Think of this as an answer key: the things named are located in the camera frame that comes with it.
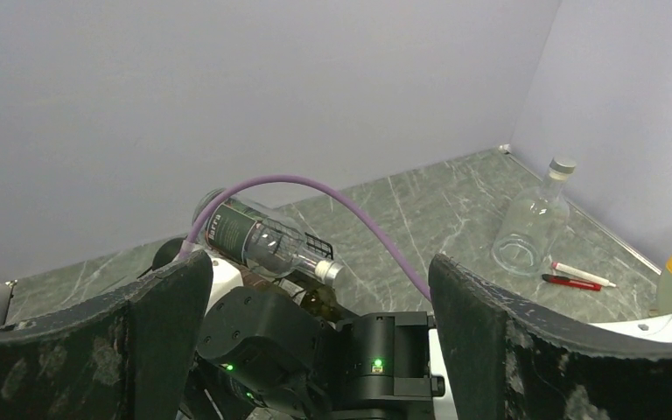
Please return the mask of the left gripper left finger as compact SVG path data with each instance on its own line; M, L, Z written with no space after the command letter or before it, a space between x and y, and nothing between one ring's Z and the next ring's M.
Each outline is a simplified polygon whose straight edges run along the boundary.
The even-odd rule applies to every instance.
M0 419L173 419L213 283L198 251L0 328Z

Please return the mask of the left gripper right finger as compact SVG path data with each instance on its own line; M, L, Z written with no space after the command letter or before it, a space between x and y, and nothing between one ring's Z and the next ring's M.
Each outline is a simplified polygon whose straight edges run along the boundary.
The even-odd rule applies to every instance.
M445 255L428 282L462 419L672 419L672 344L576 321Z

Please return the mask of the clear round silver-capped bottle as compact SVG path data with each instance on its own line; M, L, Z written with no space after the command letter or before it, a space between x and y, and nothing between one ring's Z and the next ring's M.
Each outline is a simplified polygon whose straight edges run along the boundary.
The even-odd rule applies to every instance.
M204 219L197 243L265 277L299 271L331 287L347 278L344 265L307 247L305 231L295 220L240 195Z

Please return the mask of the tall dark wine bottle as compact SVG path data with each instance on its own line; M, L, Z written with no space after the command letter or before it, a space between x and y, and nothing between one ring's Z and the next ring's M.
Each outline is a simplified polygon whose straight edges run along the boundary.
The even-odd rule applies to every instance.
M334 289L310 276L294 272L294 277L268 279L253 272L241 275L244 286L259 291L269 291L287 296L296 305L315 317L337 323L344 319L349 311L338 302Z

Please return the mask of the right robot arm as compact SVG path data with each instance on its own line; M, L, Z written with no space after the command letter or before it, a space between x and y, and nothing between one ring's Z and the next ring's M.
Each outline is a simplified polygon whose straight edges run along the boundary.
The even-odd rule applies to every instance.
M587 325L472 278L434 312L329 325L274 293L213 305L192 419L672 419L672 316Z

